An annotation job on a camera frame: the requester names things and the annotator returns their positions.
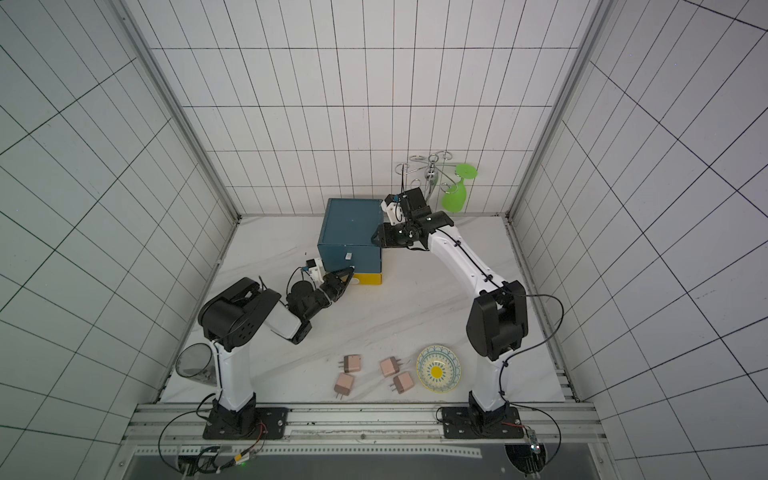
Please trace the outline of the teal drawer cabinet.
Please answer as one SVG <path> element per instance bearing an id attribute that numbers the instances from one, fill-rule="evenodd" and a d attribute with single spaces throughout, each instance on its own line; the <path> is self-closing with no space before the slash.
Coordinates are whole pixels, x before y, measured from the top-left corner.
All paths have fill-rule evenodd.
<path id="1" fill-rule="evenodd" d="M 383 222 L 380 200 L 328 200 L 317 249 L 324 268 L 353 267 L 356 274 L 381 274 L 382 250 L 372 238 Z"/>

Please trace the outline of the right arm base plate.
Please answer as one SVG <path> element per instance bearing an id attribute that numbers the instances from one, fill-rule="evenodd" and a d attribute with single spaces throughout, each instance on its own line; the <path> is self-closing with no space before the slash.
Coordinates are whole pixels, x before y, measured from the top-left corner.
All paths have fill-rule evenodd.
<path id="1" fill-rule="evenodd" d="M 485 412 L 472 406 L 440 407 L 436 420 L 443 436 L 452 440 L 522 439 L 525 428 L 516 408 L 502 406 Z"/>

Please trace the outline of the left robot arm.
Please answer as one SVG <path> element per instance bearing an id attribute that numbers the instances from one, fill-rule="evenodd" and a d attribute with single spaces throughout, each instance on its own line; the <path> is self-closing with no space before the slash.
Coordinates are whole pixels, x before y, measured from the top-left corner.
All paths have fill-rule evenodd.
<path id="1" fill-rule="evenodd" d="M 309 281 L 296 283 L 286 297 L 243 277 L 207 301 L 198 324 L 216 354 L 218 404 L 239 414 L 255 399 L 249 343 L 261 327 L 293 344 L 301 343 L 312 328 L 311 320 L 344 295 L 353 277 L 352 267 L 332 271 L 317 286 Z"/>

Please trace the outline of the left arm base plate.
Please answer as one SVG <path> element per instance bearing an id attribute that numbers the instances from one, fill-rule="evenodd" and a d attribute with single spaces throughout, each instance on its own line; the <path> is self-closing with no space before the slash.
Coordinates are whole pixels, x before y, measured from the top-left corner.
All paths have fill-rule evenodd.
<path id="1" fill-rule="evenodd" d="M 240 412 L 216 406 L 209 415 L 203 431 L 205 440 L 252 440 L 258 436 L 267 440 L 282 439 L 289 410 L 284 407 L 245 407 Z"/>

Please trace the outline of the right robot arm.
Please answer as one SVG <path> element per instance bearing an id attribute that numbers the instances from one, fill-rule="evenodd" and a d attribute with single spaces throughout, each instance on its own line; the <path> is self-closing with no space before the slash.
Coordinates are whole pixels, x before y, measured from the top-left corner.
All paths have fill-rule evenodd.
<path id="1" fill-rule="evenodd" d="M 443 211 L 431 210 L 419 188 L 388 195 L 381 209 L 385 220 L 372 236 L 375 245 L 427 251 L 439 258 L 468 291 L 472 305 L 466 335 L 481 357 L 469 393 L 468 411 L 480 429 L 501 423 L 508 409 L 502 372 L 529 333 L 525 287 L 504 279 L 486 265 L 454 221 Z"/>

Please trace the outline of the yellow bottom drawer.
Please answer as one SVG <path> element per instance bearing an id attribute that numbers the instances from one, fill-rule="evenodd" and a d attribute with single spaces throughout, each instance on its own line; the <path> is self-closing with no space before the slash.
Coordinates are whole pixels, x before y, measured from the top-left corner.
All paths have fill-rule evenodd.
<path id="1" fill-rule="evenodd" d="M 354 285 L 381 285 L 382 282 L 381 273 L 355 273 L 352 281 Z"/>

